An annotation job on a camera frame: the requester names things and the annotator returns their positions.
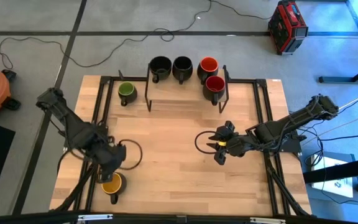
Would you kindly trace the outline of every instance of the desk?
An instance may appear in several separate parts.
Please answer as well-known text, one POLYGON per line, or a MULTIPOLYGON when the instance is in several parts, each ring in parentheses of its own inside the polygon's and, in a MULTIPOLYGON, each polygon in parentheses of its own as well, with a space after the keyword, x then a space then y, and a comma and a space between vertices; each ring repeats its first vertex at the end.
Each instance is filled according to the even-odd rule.
MULTIPOLYGON (((100 76, 84 76, 75 113, 84 121, 91 121, 100 76)), ((144 158, 134 170, 121 170, 127 178, 127 189, 116 205, 99 184, 94 189, 91 210, 94 212, 187 214, 225 216, 272 216, 267 175, 261 152, 247 152, 243 158, 227 157, 224 166, 218 165, 212 155, 198 152, 195 136, 205 130, 214 131, 226 120, 236 130, 244 132, 258 123, 253 87, 250 84, 229 83, 230 100, 223 113, 208 101, 153 100, 148 112, 144 97, 146 82, 133 82, 138 91, 135 103, 120 106, 115 81, 108 114, 109 134, 116 141, 133 139, 143 147, 144 158)), ((280 80, 267 80, 274 119, 288 114, 287 103, 280 80)), ((204 144, 207 136, 199 139, 204 144)), ((293 154, 281 153, 285 182, 304 210, 311 213, 302 170, 293 154)), ((127 144, 129 167, 139 158, 139 150, 127 144)), ((58 207, 78 181, 82 161, 68 154, 62 161, 50 208, 58 207)), ((85 187, 80 208, 85 207, 85 187)), ((279 212, 283 212, 280 191, 276 187, 279 212)))

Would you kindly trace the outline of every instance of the black mug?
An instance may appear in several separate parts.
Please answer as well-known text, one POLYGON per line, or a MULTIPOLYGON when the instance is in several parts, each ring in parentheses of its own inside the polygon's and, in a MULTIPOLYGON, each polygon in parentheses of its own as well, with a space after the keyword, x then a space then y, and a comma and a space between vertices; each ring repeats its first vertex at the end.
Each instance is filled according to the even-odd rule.
POLYGON ((181 56, 177 57, 173 61, 172 65, 172 74, 179 80, 179 84, 183 84, 183 81, 188 80, 193 74, 193 64, 191 63, 190 58, 181 56))
POLYGON ((172 62, 169 58, 158 56, 150 61, 150 71, 153 73, 153 82, 167 79, 171 74, 172 62))
POLYGON ((201 84, 204 85, 208 77, 217 75, 218 68, 218 61, 215 58, 203 58, 197 68, 197 76, 201 80, 201 84))
POLYGON ((213 106, 218 104, 218 100, 222 98, 225 90, 226 84, 224 83, 223 78, 219 76, 208 77, 203 86, 204 97, 212 102, 213 106))
POLYGON ((137 91, 135 86, 130 82, 123 82, 119 85, 118 95, 121 99, 121 106, 126 106, 132 103, 137 98, 137 91))
POLYGON ((126 187, 127 179, 123 174, 118 172, 112 174, 112 181, 102 184, 102 190, 104 193, 110 195, 110 202, 112 205, 117 204, 118 195, 123 193, 126 187))

